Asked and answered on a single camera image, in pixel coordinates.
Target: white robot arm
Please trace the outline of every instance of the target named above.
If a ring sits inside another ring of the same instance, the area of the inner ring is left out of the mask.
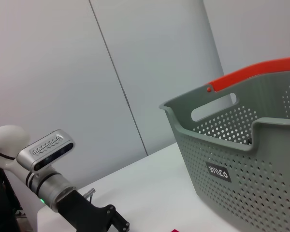
[[[75,187],[50,165],[70,152],[75,143],[62,130],[54,131],[29,146],[28,142],[29,135],[21,127],[0,127],[0,168],[14,173],[57,212],[57,202]]]
[[[29,146],[28,142],[29,135],[21,127],[0,127],[0,168],[14,173],[77,232],[106,232],[111,225],[129,231],[130,224],[113,205],[95,207],[51,167],[75,146],[67,133],[56,130]]]

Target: gray plastic basket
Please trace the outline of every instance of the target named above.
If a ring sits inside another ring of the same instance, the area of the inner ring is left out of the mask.
[[[195,108],[230,93],[232,107],[192,120]],[[160,108],[204,202],[241,231],[290,231],[290,58],[249,66]]]

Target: gray wall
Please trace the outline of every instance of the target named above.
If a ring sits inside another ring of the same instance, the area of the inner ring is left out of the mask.
[[[204,0],[225,74],[290,57],[290,0]]]
[[[76,141],[53,166],[83,187],[146,156],[87,0],[0,0],[0,126]],[[40,200],[12,175],[36,228]]]
[[[175,142],[158,106],[223,75],[202,0],[91,0],[148,154]]]

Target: basket label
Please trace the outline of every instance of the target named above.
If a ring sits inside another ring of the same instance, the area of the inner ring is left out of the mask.
[[[226,180],[228,182],[231,182],[231,178],[229,175],[228,170],[225,167],[221,167],[219,165],[213,164],[213,163],[209,163],[209,162],[205,162],[206,166],[208,168],[208,172],[215,176],[218,177],[222,180]]]

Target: white table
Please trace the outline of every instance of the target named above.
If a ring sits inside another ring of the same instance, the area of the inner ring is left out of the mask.
[[[131,232],[239,232],[195,193],[177,144],[108,175],[82,189],[96,189],[92,203],[113,204]],[[38,212],[38,232],[75,232],[47,206]],[[111,227],[109,232],[116,232]]]

